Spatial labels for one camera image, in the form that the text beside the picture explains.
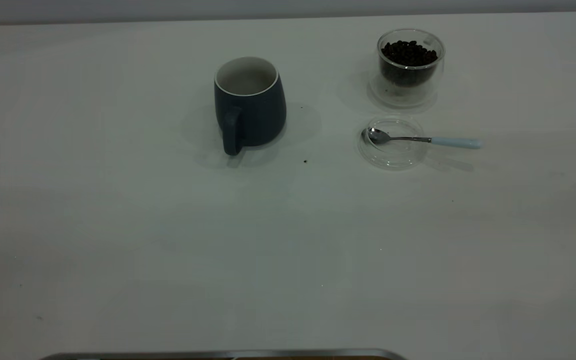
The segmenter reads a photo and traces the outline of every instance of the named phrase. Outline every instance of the mug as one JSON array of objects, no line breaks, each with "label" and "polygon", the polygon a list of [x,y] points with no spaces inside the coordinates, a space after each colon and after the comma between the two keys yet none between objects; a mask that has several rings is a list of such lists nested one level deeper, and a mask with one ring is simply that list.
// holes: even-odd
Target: mug
[{"label": "mug", "polygon": [[279,135],[286,123],[286,98],[279,71],[260,57],[223,64],[214,76],[214,107],[223,150],[237,155]]}]

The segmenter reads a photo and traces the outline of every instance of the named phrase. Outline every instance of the metal spoon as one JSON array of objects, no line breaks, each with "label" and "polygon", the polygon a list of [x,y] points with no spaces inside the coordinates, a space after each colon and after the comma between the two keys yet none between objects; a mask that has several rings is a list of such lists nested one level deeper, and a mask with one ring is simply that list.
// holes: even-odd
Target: metal spoon
[{"label": "metal spoon", "polygon": [[479,139],[463,139],[461,137],[410,137],[410,136],[396,136],[392,137],[382,130],[370,127],[365,129],[368,132],[368,138],[375,145],[386,144],[389,141],[412,141],[412,142],[427,142],[435,145],[454,146],[456,148],[466,149],[480,149],[482,141]]}]

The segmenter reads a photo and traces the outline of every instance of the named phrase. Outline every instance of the white table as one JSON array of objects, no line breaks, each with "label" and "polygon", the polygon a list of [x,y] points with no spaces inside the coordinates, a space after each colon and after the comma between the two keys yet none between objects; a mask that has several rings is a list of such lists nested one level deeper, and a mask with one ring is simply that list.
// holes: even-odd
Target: white table
[{"label": "white table", "polygon": [[[391,172],[354,136],[406,27],[447,48],[416,119],[485,144]],[[229,159],[244,55],[287,127]],[[0,27],[0,360],[359,347],[576,359],[576,13]]]}]

